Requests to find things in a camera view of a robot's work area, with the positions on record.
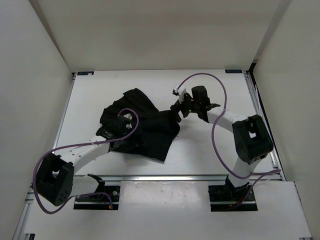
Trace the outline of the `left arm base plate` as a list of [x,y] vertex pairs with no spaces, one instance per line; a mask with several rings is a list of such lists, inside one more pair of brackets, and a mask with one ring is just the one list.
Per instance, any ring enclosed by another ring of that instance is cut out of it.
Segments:
[[118,210],[120,184],[112,185],[94,174],[77,176],[74,179],[72,195],[75,196],[74,210]]

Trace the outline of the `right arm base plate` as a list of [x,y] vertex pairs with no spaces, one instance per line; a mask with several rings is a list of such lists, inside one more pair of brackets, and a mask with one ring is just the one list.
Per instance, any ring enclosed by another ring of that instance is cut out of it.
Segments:
[[208,194],[211,212],[258,211],[255,193],[251,184],[237,190],[225,185],[209,185]]

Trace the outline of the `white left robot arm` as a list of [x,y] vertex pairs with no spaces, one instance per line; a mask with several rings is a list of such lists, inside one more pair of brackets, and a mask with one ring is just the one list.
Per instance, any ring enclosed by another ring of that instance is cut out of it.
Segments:
[[[76,173],[98,157],[127,144],[139,126],[138,116],[119,115],[115,122],[101,126],[89,141],[54,148],[40,157],[33,170],[32,189],[42,211],[55,214],[77,196],[90,196],[93,200],[107,197],[101,178]],[[58,149],[67,152],[55,154]]]

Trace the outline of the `black pleated skirt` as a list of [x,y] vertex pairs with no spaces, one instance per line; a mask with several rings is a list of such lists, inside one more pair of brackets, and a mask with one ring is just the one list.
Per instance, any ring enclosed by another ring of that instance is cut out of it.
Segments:
[[164,162],[174,138],[180,131],[180,125],[175,121],[171,110],[158,110],[151,100],[138,88],[123,93],[123,97],[115,100],[112,105],[103,110],[100,124],[107,119],[129,114],[132,116],[133,127],[137,123],[135,115],[127,111],[133,110],[138,115],[139,124],[134,133],[140,134],[140,146],[133,150],[110,150],[113,152],[141,155]]

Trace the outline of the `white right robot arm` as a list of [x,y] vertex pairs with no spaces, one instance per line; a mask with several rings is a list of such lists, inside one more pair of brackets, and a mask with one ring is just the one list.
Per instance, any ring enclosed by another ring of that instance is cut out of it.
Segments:
[[186,89],[176,86],[173,94],[178,100],[170,110],[177,122],[189,114],[196,114],[201,120],[212,124],[213,129],[219,126],[233,134],[237,159],[233,169],[228,171],[228,185],[224,193],[230,200],[236,200],[242,195],[242,187],[248,184],[257,165],[273,151],[270,134],[260,115],[244,116],[211,103],[203,85],[193,87],[191,92],[189,94]]

